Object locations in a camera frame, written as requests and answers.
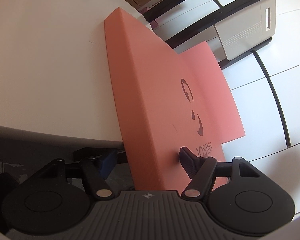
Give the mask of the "pink shoe box lid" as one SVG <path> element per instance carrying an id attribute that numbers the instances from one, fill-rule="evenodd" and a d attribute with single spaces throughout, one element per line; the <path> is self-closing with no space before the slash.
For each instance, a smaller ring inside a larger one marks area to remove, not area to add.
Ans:
<path id="1" fill-rule="evenodd" d="M 121 8 L 104 22 L 117 117 L 134 187 L 183 191 L 179 161 L 224 161 L 222 145 L 245 135 L 237 106 L 207 42 L 177 53 Z"/>

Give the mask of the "right white black chair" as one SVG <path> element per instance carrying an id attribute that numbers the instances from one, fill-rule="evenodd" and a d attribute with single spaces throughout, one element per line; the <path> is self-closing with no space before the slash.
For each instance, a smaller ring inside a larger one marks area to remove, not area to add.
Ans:
<path id="1" fill-rule="evenodd" d="M 194 22 L 166 43 L 174 49 L 214 27 L 225 53 L 219 62 L 224 70 L 267 45 L 275 34 L 275 25 L 276 0 L 235 0 Z"/>

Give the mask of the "white black chair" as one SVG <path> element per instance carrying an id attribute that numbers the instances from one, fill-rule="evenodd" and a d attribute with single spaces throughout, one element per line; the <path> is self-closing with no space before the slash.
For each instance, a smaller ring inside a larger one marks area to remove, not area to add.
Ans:
<path id="1" fill-rule="evenodd" d="M 225 53 L 219 62 L 224 70 L 267 45 L 275 34 L 275 25 L 276 0 L 235 0 L 194 22 L 166 43 L 174 49 L 214 27 Z"/>
<path id="2" fill-rule="evenodd" d="M 172 47 L 179 53 L 218 36 L 213 23 L 204 26 L 221 9 L 218 0 L 161 0 L 152 7 L 157 9 L 154 32 L 165 42 L 175 41 Z"/>

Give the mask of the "left white black chair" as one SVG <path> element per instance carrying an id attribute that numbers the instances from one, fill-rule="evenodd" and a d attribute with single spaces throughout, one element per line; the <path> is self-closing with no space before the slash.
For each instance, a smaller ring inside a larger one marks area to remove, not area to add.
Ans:
<path id="1" fill-rule="evenodd" d="M 218 0 L 161 0 L 152 7 L 157 9 L 154 32 L 165 42 L 175 41 L 172 47 L 179 53 L 218 36 L 213 23 L 204 26 L 221 9 Z"/>

